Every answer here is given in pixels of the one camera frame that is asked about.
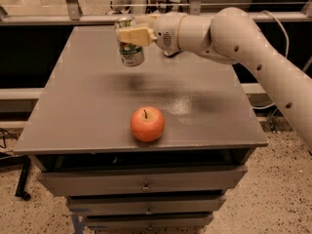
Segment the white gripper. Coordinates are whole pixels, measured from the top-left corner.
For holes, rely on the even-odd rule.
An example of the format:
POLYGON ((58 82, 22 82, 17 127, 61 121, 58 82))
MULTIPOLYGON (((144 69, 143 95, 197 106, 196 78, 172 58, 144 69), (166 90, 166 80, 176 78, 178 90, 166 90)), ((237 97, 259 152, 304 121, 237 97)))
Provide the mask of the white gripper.
POLYGON ((120 42, 143 47, 148 47, 156 41, 161 50, 177 52, 180 51, 179 26, 184 17, 185 14, 181 13, 135 16, 137 25, 117 28, 116 37, 120 42))

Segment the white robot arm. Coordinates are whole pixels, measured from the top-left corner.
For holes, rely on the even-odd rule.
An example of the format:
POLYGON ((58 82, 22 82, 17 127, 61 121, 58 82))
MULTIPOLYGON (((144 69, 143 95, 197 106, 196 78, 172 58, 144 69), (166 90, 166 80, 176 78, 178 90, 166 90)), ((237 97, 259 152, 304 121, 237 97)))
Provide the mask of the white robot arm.
POLYGON ((167 13, 135 22, 116 30, 120 42, 242 64, 312 149, 312 79, 272 47, 249 14, 231 7, 210 18, 167 13))

